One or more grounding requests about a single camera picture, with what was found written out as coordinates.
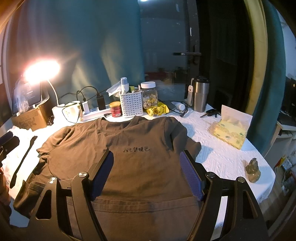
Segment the glass door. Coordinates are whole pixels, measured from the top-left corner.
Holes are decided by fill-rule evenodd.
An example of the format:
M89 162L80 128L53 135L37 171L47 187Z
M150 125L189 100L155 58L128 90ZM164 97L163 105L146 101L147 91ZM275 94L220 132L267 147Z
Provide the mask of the glass door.
M195 0L139 0L145 80L155 81L161 100L183 101L199 72L199 26Z

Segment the thermos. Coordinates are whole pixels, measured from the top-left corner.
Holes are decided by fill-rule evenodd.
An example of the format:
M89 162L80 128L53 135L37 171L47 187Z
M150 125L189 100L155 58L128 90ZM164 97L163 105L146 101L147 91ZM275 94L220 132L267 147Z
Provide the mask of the thermos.
M197 112L205 112L207 106L207 95L210 82L205 77L198 77L193 80L193 101L192 108Z

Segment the white lid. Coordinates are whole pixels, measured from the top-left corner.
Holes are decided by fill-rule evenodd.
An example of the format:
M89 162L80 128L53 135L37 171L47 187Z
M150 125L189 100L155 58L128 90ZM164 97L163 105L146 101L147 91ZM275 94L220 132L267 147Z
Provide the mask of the white lid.
M128 79L127 79L127 77L122 77L122 78L120 79L120 81L121 81L121 84L122 84L122 85L126 85L126 84L128 84Z
M143 89L155 88L155 86L156 86L155 82L143 82L143 83L141 83L141 88L143 88Z

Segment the metal rivet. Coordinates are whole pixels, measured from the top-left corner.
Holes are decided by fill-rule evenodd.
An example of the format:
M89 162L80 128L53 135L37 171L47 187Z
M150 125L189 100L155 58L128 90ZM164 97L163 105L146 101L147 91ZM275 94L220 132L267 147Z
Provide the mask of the metal rivet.
M56 177L51 177L50 179L49 179L49 183L50 184L53 184L53 183L55 183L57 181L57 178Z
M239 181L240 183L244 183L246 180L245 180L243 177L239 177L239 178L238 178L238 181Z
M78 174L79 177L86 177L86 175L87 175L87 172L80 172Z
M216 176L216 174L213 173L213 172L207 172L207 176L210 177L210 178L213 178L213 177Z

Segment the brown t-shirt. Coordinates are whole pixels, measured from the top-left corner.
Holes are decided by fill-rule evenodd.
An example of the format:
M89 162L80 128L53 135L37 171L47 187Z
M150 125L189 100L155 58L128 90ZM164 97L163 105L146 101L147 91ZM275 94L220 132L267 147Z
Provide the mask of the brown t-shirt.
M185 240L199 208L179 155L188 150L195 159L200 149L200 143L172 117L134 117L120 123L99 118L65 127L37 150L39 164L24 182L14 207L29 216L36 203L32 196L38 198L50 177L71 179L110 150L114 165L101 196L93 202L108 240ZM75 223L71 207L69 214Z

